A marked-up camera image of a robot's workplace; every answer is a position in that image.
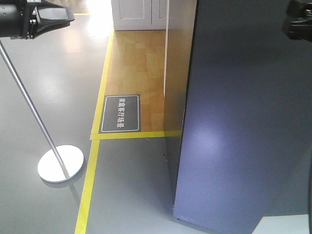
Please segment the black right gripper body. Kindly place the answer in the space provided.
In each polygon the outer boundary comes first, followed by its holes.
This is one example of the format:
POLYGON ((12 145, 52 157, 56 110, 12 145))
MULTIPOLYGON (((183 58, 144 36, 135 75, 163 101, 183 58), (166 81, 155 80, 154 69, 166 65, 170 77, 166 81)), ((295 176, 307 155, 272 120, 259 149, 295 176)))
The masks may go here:
POLYGON ((282 32, 292 40, 312 40, 312 1, 291 0, 286 9, 282 32))

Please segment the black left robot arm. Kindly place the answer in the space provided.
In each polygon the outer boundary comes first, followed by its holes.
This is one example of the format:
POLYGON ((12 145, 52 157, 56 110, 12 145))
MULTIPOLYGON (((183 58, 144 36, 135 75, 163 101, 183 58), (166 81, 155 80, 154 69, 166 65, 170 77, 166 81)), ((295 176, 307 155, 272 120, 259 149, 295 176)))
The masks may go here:
POLYGON ((46 0, 2 0, 0 36, 35 39, 50 31, 70 26, 75 20, 71 8, 46 0))

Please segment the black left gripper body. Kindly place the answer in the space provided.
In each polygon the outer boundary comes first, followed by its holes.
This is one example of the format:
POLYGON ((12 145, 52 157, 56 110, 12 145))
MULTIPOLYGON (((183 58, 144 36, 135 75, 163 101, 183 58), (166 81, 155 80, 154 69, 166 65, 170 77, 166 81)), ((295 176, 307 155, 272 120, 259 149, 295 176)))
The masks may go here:
POLYGON ((70 7, 46 0, 23 0, 20 13, 21 39, 34 39, 44 33, 70 26, 70 22, 75 20, 70 7))

